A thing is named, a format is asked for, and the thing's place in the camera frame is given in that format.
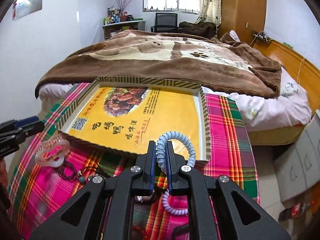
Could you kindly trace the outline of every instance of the black clamp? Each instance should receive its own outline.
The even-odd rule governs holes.
[[[0,124],[0,158],[19,150],[26,137],[42,132],[44,123],[37,116]]]

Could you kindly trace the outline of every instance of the window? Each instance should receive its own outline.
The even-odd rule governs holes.
[[[198,0],[143,0],[143,11],[180,11],[198,14]]]

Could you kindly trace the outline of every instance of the black office chair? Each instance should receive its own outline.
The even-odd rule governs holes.
[[[151,26],[153,33],[177,33],[178,14],[177,13],[156,13],[156,22]]]

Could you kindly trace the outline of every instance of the pink keychain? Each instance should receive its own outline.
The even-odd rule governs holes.
[[[52,136],[40,144],[35,154],[36,164],[57,168],[62,165],[69,150],[70,143],[62,135]]]

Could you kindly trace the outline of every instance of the printed food image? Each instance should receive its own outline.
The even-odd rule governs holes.
[[[113,88],[104,101],[104,110],[112,116],[129,113],[146,97],[147,87]]]

